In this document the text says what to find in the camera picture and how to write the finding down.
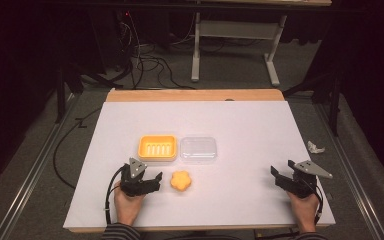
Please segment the white metal desk frame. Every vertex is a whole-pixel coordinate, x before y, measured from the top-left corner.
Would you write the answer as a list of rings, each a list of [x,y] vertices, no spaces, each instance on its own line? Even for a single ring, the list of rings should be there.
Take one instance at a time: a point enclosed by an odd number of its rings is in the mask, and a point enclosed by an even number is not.
[[[280,81],[274,65],[280,38],[282,36],[286,15],[281,15],[275,23],[254,23],[236,21],[202,20],[195,14],[194,51],[192,56],[191,81],[200,79],[200,39],[202,37],[237,38],[251,40],[270,40],[271,50],[263,55],[271,85],[278,87]]]

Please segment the crumpled white paper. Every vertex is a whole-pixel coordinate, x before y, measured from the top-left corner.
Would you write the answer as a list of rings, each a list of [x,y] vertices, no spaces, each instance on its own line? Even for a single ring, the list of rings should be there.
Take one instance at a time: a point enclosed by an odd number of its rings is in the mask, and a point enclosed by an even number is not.
[[[307,149],[310,153],[312,154],[321,154],[321,153],[324,153],[325,152],[325,148],[322,147],[322,148],[318,148],[316,144],[314,144],[313,142],[311,141],[308,141],[307,142]]]

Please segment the black metal stand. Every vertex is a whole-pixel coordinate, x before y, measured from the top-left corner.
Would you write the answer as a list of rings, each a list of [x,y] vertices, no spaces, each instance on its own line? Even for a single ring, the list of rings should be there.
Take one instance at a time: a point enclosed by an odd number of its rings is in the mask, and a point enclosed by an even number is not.
[[[57,80],[56,80],[56,95],[57,95],[57,123],[61,123],[63,117],[66,115],[66,104],[68,100],[65,97],[66,87],[70,89],[73,94],[82,94],[84,87],[81,83],[80,77],[86,75],[87,77],[95,80],[101,85],[115,88],[123,89],[124,86],[116,84],[103,76],[88,70],[87,68],[74,63],[66,62],[62,64],[57,70]]]
[[[304,80],[283,91],[284,97],[290,97],[298,92],[311,90],[311,100],[316,104],[329,103],[328,126],[331,132],[337,136],[337,122],[339,113],[340,87],[343,70],[336,66],[316,74],[313,77],[305,77]]]

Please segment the person's left hand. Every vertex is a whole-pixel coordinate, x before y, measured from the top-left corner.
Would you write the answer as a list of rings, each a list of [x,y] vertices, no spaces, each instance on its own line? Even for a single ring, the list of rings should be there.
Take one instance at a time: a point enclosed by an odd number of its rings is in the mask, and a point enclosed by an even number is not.
[[[132,226],[139,215],[144,198],[144,195],[129,197],[120,189],[116,189],[114,204],[117,222]]]

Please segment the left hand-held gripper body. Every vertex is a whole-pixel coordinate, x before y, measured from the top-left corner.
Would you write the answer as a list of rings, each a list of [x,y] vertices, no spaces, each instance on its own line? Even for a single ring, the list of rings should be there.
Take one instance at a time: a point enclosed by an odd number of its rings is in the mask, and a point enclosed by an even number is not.
[[[143,176],[147,165],[133,157],[121,169],[121,190],[129,197],[145,194]]]

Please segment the white table cover sheet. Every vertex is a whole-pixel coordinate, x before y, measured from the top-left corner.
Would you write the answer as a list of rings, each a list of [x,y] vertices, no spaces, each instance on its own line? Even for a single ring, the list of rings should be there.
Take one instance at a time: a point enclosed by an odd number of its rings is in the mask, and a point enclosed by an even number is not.
[[[285,101],[106,102],[97,121],[64,226],[73,232],[101,231],[114,207],[107,199],[113,174],[137,154],[144,135],[216,140],[214,162],[190,164],[177,158],[153,163],[145,176],[162,172],[161,188],[145,197],[135,222],[140,230],[245,229],[292,226],[287,194],[270,167],[290,173],[289,160],[309,154]],[[191,186],[170,185],[187,171]]]

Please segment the orange soap dish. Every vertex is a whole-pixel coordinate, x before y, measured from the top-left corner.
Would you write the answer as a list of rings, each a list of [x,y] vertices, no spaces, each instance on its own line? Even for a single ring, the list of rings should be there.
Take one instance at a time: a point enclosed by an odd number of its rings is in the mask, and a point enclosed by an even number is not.
[[[144,135],[139,140],[138,156],[145,161],[173,161],[177,139],[173,135]]]

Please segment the clear plastic container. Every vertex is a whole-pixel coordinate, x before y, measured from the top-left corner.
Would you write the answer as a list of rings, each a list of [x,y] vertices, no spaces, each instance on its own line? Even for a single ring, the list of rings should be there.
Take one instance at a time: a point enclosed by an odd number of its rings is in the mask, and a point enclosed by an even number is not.
[[[180,159],[186,163],[211,163],[217,155],[216,140],[212,137],[185,137],[180,142]]]

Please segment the person's right hand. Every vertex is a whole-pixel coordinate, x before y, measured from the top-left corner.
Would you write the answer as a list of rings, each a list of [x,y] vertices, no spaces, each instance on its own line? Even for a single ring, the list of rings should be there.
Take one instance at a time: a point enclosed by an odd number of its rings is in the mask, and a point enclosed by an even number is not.
[[[292,212],[295,216],[299,232],[309,233],[316,231],[315,216],[319,205],[319,200],[315,194],[311,194],[305,198],[299,198],[288,192],[291,201]]]

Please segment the orange flower-shaped soap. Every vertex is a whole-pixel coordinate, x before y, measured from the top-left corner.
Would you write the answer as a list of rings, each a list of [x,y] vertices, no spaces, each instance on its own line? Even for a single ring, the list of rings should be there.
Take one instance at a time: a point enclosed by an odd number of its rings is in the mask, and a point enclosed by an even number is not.
[[[172,174],[170,185],[177,191],[185,191],[192,184],[192,179],[187,171],[175,171]]]

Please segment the silver floor rail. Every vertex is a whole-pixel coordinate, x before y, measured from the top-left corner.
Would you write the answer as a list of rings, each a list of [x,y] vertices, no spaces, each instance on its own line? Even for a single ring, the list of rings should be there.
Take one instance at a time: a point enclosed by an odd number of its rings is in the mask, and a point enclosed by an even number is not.
[[[314,108],[318,116],[321,118],[321,122],[323,123],[324,128],[327,130],[331,141],[333,142],[334,149],[339,156],[339,162],[342,171],[345,174],[345,179],[353,194],[353,198],[356,201],[359,211],[366,223],[366,226],[368,227],[372,239],[384,240],[384,228],[378,218],[376,210],[366,191],[363,189],[363,186],[352,167],[350,159],[348,158],[339,137],[334,134],[330,127],[328,114],[326,113],[325,108],[320,104],[316,104]]]
[[[12,201],[6,215],[3,217],[0,223],[0,240],[8,240],[43,172],[43,169],[48,162],[48,155],[58,138],[58,135],[67,119],[67,116],[71,113],[73,107],[77,104],[78,99],[79,95],[71,93],[64,101],[66,104],[66,112],[62,114],[59,122],[53,125],[38,156],[36,157],[25,180],[23,181],[23,184],[17,191],[14,200]]]

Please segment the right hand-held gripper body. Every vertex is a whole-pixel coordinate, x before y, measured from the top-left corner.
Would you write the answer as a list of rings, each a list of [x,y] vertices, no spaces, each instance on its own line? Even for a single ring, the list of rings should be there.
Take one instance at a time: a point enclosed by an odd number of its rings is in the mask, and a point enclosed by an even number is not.
[[[292,184],[288,191],[305,198],[316,192],[318,177],[332,179],[333,175],[311,160],[295,163],[288,161],[288,166],[293,170]]]

